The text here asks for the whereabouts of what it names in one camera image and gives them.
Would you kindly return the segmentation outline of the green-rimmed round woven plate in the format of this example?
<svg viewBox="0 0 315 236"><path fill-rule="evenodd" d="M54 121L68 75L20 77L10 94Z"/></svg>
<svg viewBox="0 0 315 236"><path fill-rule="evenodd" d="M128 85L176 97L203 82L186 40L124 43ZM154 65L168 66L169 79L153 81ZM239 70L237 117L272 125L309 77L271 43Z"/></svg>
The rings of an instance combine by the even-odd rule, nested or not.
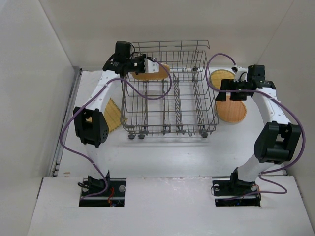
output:
<svg viewBox="0 0 315 236"><path fill-rule="evenodd" d="M235 74L233 72L225 70L225 69L218 69L211 72L209 81L215 88L220 89L221 82L223 79L233 80L234 77L235 77Z"/></svg>

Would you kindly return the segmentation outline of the orange oval woven plate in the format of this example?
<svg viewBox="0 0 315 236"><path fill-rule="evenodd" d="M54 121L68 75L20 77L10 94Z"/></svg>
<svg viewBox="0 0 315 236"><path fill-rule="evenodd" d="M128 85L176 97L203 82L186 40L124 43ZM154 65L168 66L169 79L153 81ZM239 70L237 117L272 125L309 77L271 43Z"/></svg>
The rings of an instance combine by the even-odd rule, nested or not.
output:
<svg viewBox="0 0 315 236"><path fill-rule="evenodd" d="M135 72L131 72L131 75L136 80L141 81L151 81L151 80L163 80L168 77L168 73L170 72L170 66L167 64L162 64L166 69L163 69L161 66L159 66L159 72L157 73L139 73L136 74Z"/></svg>

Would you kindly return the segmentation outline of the yellow square woven plate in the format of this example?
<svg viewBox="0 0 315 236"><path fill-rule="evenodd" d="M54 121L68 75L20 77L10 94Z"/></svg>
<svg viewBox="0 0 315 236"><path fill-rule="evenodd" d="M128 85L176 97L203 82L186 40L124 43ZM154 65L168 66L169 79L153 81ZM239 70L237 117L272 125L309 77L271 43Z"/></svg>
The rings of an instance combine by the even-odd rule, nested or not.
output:
<svg viewBox="0 0 315 236"><path fill-rule="evenodd" d="M104 117L109 127L109 133L112 133L122 126L121 114L122 112L117 104L110 98L104 111Z"/></svg>

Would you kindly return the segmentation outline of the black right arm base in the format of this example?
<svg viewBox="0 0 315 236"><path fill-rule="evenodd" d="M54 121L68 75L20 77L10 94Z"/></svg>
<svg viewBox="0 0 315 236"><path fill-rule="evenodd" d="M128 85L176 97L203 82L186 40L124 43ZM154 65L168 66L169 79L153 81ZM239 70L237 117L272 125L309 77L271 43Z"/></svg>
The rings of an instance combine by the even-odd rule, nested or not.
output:
<svg viewBox="0 0 315 236"><path fill-rule="evenodd" d="M232 182L230 179L213 179L211 191L217 207L259 207L261 195L255 182Z"/></svg>

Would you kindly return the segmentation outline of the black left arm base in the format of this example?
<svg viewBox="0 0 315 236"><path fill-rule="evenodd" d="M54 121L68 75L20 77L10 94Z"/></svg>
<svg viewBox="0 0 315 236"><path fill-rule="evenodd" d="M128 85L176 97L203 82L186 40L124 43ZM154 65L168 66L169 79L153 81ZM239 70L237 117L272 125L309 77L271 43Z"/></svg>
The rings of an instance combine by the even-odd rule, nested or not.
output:
<svg viewBox="0 0 315 236"><path fill-rule="evenodd" d="M97 193L105 187L102 179L89 176L77 185L81 187L80 207L124 207L125 205L125 178L111 178L107 190L100 194Z"/></svg>

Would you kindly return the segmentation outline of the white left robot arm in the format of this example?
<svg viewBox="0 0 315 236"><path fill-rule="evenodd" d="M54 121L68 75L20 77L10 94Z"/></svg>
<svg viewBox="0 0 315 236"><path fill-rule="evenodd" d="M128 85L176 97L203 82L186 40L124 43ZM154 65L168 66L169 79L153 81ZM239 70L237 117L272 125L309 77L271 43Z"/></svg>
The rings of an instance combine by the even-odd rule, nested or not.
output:
<svg viewBox="0 0 315 236"><path fill-rule="evenodd" d="M126 76L130 72L146 73L158 72L148 65L145 55L135 57L132 51L133 45L126 41L117 41L114 54L104 64L97 86L88 101L81 107L73 110L73 122L75 134L80 142L86 146L86 154L81 156L86 158L101 175L104 185L102 192L108 188L107 176L96 165L95 149L103 144L109 135L109 126L105 120L103 112L121 82L126 81Z"/></svg>

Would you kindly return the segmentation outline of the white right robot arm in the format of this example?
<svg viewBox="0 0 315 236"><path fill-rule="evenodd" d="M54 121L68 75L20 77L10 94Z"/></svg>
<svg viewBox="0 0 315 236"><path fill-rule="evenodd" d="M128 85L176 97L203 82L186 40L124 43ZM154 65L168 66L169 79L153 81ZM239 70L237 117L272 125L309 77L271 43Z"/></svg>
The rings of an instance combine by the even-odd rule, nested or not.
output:
<svg viewBox="0 0 315 236"><path fill-rule="evenodd" d="M229 100L245 101L251 97L256 103L264 127L254 143L254 154L230 175L230 180L220 184L222 191L237 195L249 193L258 175L273 165L280 165L292 159L302 128L292 124L284 114L276 96L276 87L265 78L263 65L251 65L247 69L232 67L233 80L223 79L217 102L228 99L226 91L231 91Z"/></svg>

